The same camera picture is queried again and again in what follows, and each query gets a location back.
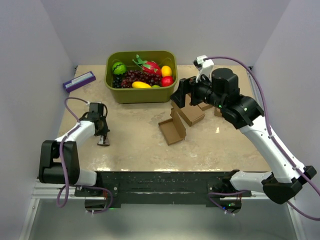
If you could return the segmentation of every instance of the purple package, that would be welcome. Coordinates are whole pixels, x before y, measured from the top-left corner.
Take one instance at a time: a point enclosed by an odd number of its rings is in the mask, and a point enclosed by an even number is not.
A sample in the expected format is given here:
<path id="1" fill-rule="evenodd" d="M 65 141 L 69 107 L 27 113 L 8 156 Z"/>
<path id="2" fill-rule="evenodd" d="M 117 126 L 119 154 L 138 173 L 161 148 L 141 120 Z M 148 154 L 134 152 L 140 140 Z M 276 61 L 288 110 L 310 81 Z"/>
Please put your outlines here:
<path id="1" fill-rule="evenodd" d="M 62 84 L 62 86 L 67 93 L 70 93 L 73 90 L 76 90 L 88 83 L 91 83 L 94 80 L 96 80 L 96 76 L 92 73 L 92 71 L 89 71 L 81 76 L 71 79 L 70 81 L 66 81 Z"/>

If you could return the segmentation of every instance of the brown cardboard piece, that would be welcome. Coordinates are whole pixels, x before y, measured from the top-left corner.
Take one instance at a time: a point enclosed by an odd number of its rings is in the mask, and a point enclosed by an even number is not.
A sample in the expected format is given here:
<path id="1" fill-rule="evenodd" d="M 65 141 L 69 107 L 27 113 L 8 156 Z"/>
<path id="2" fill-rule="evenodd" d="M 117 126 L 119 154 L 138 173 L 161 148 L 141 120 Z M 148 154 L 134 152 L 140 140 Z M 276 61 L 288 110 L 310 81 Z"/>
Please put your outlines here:
<path id="1" fill-rule="evenodd" d="M 214 115 L 217 117 L 222 117 L 222 113 L 220 111 L 220 108 L 218 108 L 218 107 L 214 108 Z"/>
<path id="2" fill-rule="evenodd" d="M 179 108 L 175 102 L 171 101 L 171 105 L 178 112 L 180 117 L 191 127 L 205 118 L 204 111 L 198 106 L 190 106 L 191 98 L 185 95 L 185 107 Z"/>
<path id="3" fill-rule="evenodd" d="M 206 104 L 204 102 L 198 104 L 199 108 L 202 110 L 202 111 L 205 111 L 205 110 L 208 110 L 210 108 L 212 108 L 213 106 L 210 105 L 210 104 Z"/>
<path id="4" fill-rule="evenodd" d="M 186 128 L 177 111 L 172 108 L 170 116 L 170 119 L 159 122 L 159 128 L 168 146 L 181 142 L 187 135 Z"/>

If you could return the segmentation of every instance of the dragon fruit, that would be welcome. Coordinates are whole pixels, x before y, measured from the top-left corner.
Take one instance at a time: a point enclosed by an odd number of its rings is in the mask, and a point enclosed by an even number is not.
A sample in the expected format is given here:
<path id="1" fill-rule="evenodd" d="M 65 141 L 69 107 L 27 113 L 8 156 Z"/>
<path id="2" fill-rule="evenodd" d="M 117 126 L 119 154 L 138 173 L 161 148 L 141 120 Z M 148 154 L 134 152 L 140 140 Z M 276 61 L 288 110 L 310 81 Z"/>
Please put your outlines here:
<path id="1" fill-rule="evenodd" d="M 146 74 L 156 74 L 158 76 L 161 75 L 161 69 L 154 61 L 145 61 L 140 58 L 140 56 L 136 55 L 136 61 L 132 60 L 135 64 L 137 64 L 144 73 Z"/>

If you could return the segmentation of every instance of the cable clip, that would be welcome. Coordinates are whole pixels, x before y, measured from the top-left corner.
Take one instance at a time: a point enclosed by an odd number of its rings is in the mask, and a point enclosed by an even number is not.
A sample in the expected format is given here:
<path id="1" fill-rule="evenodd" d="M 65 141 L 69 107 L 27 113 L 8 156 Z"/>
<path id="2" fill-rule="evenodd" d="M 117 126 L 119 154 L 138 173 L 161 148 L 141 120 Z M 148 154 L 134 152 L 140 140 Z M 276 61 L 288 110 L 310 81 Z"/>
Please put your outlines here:
<path id="1" fill-rule="evenodd" d="M 300 169 L 300 166 L 299 165 L 295 165 L 294 167 L 292 167 L 293 170 L 297 170 L 297 169 Z"/>

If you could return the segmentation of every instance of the beige tabletop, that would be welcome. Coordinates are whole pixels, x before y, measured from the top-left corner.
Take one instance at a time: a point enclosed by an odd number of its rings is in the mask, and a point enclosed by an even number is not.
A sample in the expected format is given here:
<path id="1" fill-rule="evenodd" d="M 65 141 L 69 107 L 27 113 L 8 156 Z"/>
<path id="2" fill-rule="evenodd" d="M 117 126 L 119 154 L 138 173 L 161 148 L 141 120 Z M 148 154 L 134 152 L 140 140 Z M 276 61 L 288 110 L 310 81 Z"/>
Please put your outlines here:
<path id="1" fill-rule="evenodd" d="M 246 71 L 240 66 L 223 66 L 239 77 L 240 92 L 253 96 Z M 195 76 L 193 65 L 178 65 L 178 78 Z M 107 123 L 110 146 L 97 146 L 99 137 L 89 138 L 78 147 L 80 167 L 94 171 L 269 171 L 266 161 L 253 144 L 214 109 L 186 128 L 184 141 L 168 146 L 158 123 L 169 119 L 170 102 L 119 104 L 105 86 L 104 65 L 79 65 L 75 76 L 92 71 L 96 80 L 70 93 L 89 102 L 103 102 L 108 107 Z M 81 101 L 69 100 L 69 107 L 82 116 L 88 107 Z M 76 121 L 65 110 L 59 136 Z"/>

